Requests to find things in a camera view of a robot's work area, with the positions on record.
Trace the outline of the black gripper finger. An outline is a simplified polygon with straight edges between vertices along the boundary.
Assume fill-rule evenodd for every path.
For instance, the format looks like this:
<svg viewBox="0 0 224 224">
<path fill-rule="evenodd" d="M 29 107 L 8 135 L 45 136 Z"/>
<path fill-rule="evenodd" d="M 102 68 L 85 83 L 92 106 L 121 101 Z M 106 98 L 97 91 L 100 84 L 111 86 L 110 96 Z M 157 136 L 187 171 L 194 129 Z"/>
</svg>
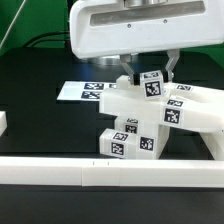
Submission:
<svg viewBox="0 0 224 224">
<path fill-rule="evenodd" d="M 180 50 L 179 49 L 171 49 L 167 51 L 168 62 L 165 66 L 165 81 L 171 82 L 173 79 L 173 69 L 175 68 L 179 57 L 180 57 Z"/>
<path fill-rule="evenodd" d="M 123 69 L 127 72 L 129 75 L 129 81 L 131 85 L 137 86 L 140 84 L 140 76 L 138 73 L 136 73 L 131 65 L 130 62 L 132 61 L 132 56 L 130 54 L 128 55 L 121 55 L 120 56 L 120 63 Z"/>
</svg>

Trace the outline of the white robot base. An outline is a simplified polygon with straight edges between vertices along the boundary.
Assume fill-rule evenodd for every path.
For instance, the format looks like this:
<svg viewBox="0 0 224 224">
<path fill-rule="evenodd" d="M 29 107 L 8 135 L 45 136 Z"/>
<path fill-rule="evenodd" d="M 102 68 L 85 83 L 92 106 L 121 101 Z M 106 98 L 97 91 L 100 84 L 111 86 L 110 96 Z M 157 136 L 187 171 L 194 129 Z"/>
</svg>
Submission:
<svg viewBox="0 0 224 224">
<path fill-rule="evenodd" d="M 87 58 L 82 59 L 82 62 L 85 63 L 93 63 L 97 65 L 119 65 L 120 64 L 120 56 L 114 55 L 114 56 L 104 56 L 104 57 L 94 57 L 94 58 Z"/>
</svg>

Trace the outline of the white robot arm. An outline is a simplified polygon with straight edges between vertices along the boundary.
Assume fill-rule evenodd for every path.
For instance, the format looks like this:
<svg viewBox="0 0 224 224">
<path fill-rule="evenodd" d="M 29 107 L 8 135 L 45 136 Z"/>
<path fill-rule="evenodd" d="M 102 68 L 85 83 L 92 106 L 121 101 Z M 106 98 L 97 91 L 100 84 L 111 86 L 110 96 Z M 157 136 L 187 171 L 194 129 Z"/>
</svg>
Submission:
<svg viewBox="0 0 224 224">
<path fill-rule="evenodd" d="M 77 0 L 70 11 L 72 52 L 80 59 L 166 51 L 168 72 L 183 48 L 224 42 L 224 0 Z"/>
</svg>

